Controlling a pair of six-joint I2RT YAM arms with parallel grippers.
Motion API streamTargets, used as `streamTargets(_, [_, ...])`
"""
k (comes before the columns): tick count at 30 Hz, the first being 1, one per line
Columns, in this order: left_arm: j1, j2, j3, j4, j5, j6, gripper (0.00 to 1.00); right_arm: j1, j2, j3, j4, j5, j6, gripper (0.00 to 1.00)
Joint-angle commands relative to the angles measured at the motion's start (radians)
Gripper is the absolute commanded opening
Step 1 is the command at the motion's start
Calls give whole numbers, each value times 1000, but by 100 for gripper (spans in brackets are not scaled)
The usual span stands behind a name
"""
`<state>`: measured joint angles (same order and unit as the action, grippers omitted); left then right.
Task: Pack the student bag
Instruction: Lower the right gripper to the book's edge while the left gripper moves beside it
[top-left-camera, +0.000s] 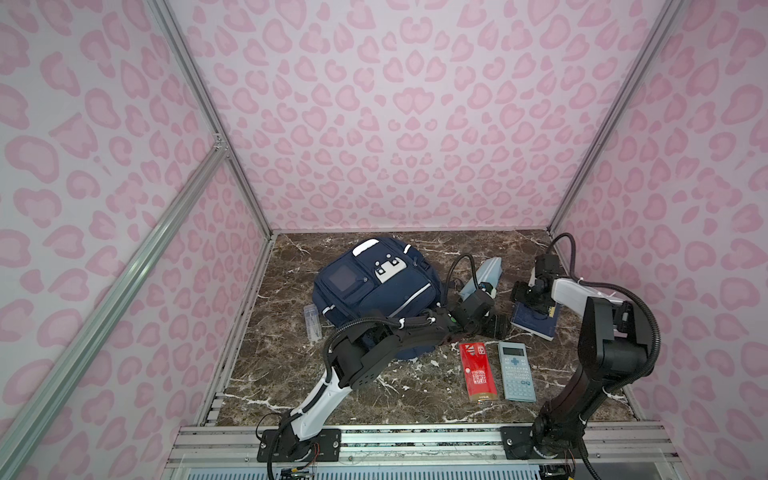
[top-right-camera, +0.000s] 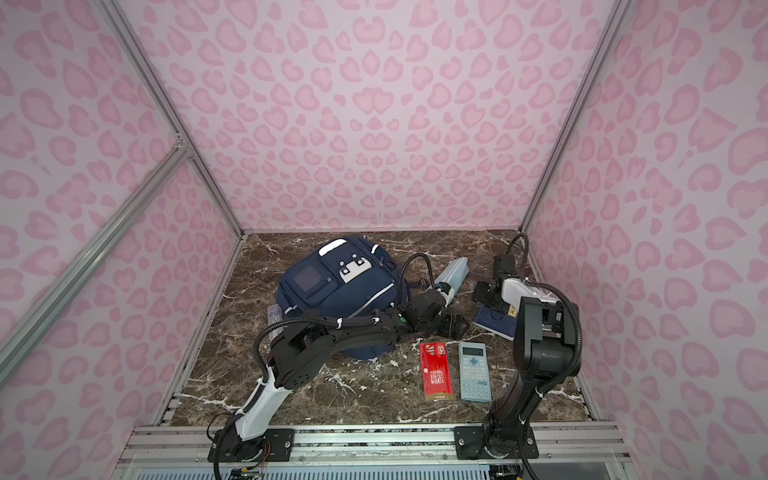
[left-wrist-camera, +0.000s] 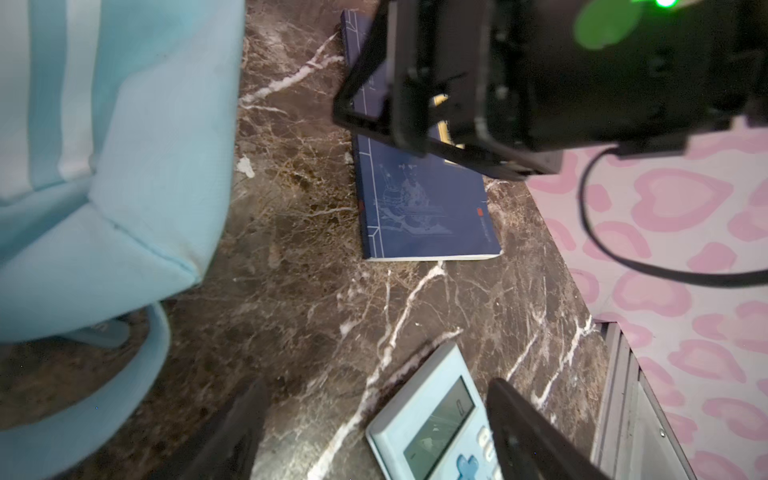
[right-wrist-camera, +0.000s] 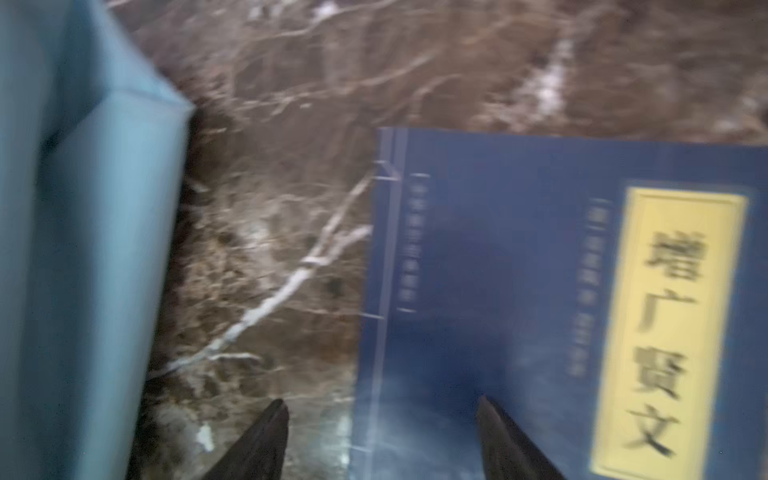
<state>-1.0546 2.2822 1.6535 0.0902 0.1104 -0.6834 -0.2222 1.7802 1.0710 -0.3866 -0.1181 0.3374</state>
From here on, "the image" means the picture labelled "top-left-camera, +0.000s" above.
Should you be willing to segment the blue book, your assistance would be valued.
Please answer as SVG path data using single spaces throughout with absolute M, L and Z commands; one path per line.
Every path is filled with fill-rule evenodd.
M 546 314 L 542 314 L 517 302 L 512 324 L 540 338 L 553 341 L 560 310 L 561 306 L 556 304 L 554 307 L 550 307 Z

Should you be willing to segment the navy blue student backpack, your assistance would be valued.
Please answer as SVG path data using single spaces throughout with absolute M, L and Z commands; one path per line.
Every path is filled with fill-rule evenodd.
M 341 328 L 361 318 L 433 317 L 459 329 L 442 304 L 436 269 L 412 245 L 392 237 L 367 239 L 321 269 L 312 301 Z

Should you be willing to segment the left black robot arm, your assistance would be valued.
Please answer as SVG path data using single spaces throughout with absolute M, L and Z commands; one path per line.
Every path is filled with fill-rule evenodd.
M 415 317 L 369 316 L 337 328 L 323 346 L 324 374 L 298 407 L 281 414 L 276 428 L 260 434 L 258 460 L 267 465 L 301 461 L 304 467 L 337 460 L 333 443 L 340 433 L 327 429 L 326 421 L 350 393 L 373 382 L 399 354 L 475 335 L 501 338 L 506 327 L 493 313 L 501 259 L 492 257 L 471 273 L 474 290 L 452 307 L 442 300 Z

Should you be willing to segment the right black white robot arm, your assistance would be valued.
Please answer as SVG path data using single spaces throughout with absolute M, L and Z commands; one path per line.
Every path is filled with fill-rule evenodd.
M 507 439 L 509 459 L 554 459 L 571 450 L 586 455 L 588 421 L 609 395 L 652 373 L 661 350 L 657 319 L 644 300 L 628 288 L 575 275 L 575 262 L 565 268 L 556 243 L 575 238 L 556 236 L 535 259 L 528 282 L 517 282 L 512 299 L 547 314 L 557 305 L 580 315 L 578 365 L 560 393 L 547 400 L 525 438 Z

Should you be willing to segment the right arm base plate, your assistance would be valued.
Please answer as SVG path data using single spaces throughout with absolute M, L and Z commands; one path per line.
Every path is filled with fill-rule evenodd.
M 500 428 L 507 460 L 580 460 L 588 454 L 583 430 L 533 426 Z

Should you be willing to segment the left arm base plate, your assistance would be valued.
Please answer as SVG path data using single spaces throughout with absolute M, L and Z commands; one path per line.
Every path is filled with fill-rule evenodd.
M 277 437 L 277 429 L 266 429 L 260 434 L 261 446 L 257 461 L 273 462 L 336 462 L 339 459 L 342 440 L 340 429 L 322 429 L 316 436 L 298 440 L 290 429 Z

